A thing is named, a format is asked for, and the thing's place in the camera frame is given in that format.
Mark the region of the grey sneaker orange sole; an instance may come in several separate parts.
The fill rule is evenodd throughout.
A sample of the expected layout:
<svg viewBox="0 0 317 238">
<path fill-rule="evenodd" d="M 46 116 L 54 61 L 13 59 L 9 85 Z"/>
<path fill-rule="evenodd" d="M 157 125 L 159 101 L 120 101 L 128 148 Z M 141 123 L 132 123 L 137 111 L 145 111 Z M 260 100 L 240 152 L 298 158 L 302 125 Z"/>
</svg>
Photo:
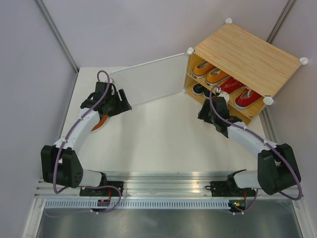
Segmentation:
<svg viewBox="0 0 317 238">
<path fill-rule="evenodd" d="M 96 131 L 100 128 L 102 128 L 102 126 L 105 124 L 105 122 L 108 119 L 108 115 L 104 115 L 101 120 L 92 128 L 91 132 Z"/>
</svg>

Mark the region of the black sneaker white laces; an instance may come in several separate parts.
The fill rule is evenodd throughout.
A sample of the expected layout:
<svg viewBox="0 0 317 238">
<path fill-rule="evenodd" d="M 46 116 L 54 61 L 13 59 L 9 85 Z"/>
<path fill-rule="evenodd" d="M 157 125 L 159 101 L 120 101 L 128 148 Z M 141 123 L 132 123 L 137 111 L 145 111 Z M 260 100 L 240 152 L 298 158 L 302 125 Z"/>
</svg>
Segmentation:
<svg viewBox="0 0 317 238">
<path fill-rule="evenodd" d="M 204 92 L 203 92 L 203 95 L 207 99 L 207 98 L 210 98 L 210 97 L 214 97 L 215 93 L 211 92 L 209 89 L 206 88 L 204 90 Z"/>
</svg>

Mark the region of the red sneaker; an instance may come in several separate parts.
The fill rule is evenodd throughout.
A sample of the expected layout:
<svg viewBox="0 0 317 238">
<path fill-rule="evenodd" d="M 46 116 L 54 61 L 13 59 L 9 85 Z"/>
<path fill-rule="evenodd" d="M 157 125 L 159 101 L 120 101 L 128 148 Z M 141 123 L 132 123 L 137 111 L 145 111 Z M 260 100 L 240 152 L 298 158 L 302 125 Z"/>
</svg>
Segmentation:
<svg viewBox="0 0 317 238">
<path fill-rule="evenodd" d="M 252 89 L 245 88 L 243 92 L 235 99 L 235 106 L 238 109 L 246 109 L 251 104 L 259 100 L 262 96 Z"/>
<path fill-rule="evenodd" d="M 245 85 L 233 77 L 229 77 L 220 85 L 221 91 L 231 94 L 235 90 L 244 87 Z"/>
</svg>

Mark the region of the white cabinet door panel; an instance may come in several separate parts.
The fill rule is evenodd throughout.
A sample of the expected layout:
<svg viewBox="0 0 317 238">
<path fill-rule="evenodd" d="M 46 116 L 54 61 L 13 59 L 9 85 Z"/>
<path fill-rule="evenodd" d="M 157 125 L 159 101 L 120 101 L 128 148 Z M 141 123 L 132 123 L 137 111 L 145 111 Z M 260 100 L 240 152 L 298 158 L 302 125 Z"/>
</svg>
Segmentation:
<svg viewBox="0 0 317 238">
<path fill-rule="evenodd" d="M 110 74 L 131 106 L 175 94 L 184 88 L 189 56 L 185 53 L 135 65 Z"/>
</svg>

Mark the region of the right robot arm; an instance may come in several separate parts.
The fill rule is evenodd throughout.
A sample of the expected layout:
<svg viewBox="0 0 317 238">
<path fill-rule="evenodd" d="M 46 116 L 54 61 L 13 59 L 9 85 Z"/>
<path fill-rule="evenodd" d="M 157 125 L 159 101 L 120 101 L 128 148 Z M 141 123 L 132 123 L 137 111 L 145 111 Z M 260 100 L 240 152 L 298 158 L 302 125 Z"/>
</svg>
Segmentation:
<svg viewBox="0 0 317 238">
<path fill-rule="evenodd" d="M 224 97 L 206 99 L 198 119 L 212 124 L 217 132 L 236 141 L 257 160 L 255 171 L 240 170 L 228 175 L 226 190 L 230 195 L 237 196 L 246 188 L 261 189 L 273 195 L 297 186 L 299 194 L 296 199 L 302 197 L 301 176 L 290 145 L 266 140 L 250 130 L 241 119 L 230 115 Z"/>
</svg>

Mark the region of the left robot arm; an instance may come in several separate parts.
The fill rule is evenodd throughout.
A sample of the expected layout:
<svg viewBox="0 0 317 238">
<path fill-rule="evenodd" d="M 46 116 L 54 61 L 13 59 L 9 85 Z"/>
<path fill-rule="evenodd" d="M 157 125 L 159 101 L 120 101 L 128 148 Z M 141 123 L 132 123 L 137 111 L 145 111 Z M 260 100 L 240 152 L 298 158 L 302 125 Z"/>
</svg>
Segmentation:
<svg viewBox="0 0 317 238">
<path fill-rule="evenodd" d="M 43 179 L 54 186 L 64 188 L 91 187 L 96 196 L 104 196 L 108 191 L 106 175 L 102 172 L 86 170 L 82 167 L 78 153 L 94 127 L 101 126 L 106 117 L 116 116 L 131 110 L 123 89 L 115 85 L 97 82 L 95 91 L 81 104 L 80 111 L 69 131 L 52 146 L 41 149 Z"/>
</svg>

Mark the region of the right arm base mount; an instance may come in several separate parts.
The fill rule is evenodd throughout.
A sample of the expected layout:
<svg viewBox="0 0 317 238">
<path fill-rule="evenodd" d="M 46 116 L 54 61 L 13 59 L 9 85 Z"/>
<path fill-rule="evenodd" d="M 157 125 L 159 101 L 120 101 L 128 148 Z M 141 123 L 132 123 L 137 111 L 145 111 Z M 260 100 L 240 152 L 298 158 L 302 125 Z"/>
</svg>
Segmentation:
<svg viewBox="0 0 317 238">
<path fill-rule="evenodd" d="M 205 190 L 211 192 L 212 197 L 254 197 L 256 191 L 251 188 L 239 188 L 233 180 L 211 181 L 204 186 Z"/>
</svg>

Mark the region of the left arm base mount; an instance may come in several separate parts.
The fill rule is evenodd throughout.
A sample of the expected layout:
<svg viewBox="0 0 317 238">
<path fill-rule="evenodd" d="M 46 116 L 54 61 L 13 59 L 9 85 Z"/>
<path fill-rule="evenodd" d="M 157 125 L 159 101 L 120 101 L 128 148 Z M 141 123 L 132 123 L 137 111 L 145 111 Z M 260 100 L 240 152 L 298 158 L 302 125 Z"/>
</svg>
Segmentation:
<svg viewBox="0 0 317 238">
<path fill-rule="evenodd" d="M 116 187 L 118 190 L 120 190 L 120 192 L 124 190 L 123 181 L 108 181 L 107 185 Z M 86 188 L 86 189 L 80 189 L 79 195 L 81 197 L 118 197 L 119 192 L 114 188 L 100 188 L 100 189 Z"/>
</svg>

